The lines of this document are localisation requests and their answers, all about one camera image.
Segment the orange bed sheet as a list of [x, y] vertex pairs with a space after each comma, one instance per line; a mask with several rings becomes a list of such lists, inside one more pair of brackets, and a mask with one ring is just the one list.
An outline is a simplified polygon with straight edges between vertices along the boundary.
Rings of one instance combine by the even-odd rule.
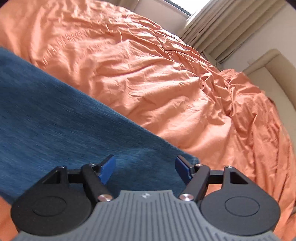
[[295, 154], [274, 103], [153, 21], [103, 1], [8, 1], [1, 49], [212, 169], [233, 165], [280, 205], [295, 237]]

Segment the beige padded headboard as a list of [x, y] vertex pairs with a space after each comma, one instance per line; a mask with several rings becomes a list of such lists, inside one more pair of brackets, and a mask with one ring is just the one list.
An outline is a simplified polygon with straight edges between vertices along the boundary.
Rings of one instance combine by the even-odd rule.
[[285, 123], [295, 121], [295, 66], [278, 49], [271, 49], [243, 73], [272, 99]]

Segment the window with dark frame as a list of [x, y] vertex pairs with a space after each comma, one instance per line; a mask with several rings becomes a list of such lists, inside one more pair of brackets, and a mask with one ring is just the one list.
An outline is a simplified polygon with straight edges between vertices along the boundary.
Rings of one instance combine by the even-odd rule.
[[190, 16], [202, 10], [210, 0], [165, 0], [165, 2]]

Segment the blue denim pants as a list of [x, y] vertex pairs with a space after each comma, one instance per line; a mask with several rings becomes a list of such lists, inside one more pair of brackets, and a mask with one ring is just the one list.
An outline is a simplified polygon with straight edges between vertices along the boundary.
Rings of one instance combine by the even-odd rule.
[[1, 197], [12, 203], [57, 166], [79, 169], [108, 155], [107, 182], [122, 190], [172, 190], [184, 183], [175, 158], [198, 159], [103, 103], [1, 49]]

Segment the beige curtain right of window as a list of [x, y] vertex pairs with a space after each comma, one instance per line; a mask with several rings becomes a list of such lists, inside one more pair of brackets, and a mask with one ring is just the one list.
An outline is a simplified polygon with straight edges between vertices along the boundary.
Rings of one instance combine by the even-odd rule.
[[187, 19], [179, 36], [218, 66], [286, 4], [269, 0], [210, 1]]

